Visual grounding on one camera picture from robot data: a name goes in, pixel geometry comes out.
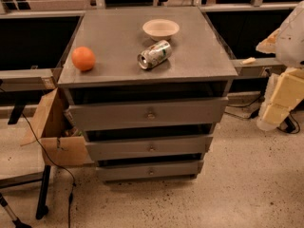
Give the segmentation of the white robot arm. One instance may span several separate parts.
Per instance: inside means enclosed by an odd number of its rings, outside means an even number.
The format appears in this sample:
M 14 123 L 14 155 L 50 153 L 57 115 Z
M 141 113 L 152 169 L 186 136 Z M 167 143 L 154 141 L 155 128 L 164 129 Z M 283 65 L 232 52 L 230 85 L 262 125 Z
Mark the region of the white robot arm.
M 262 53 L 274 53 L 287 69 L 272 74 L 256 125 L 263 131 L 279 127 L 304 99 L 304 1 L 300 2 L 281 26 L 256 46 Z

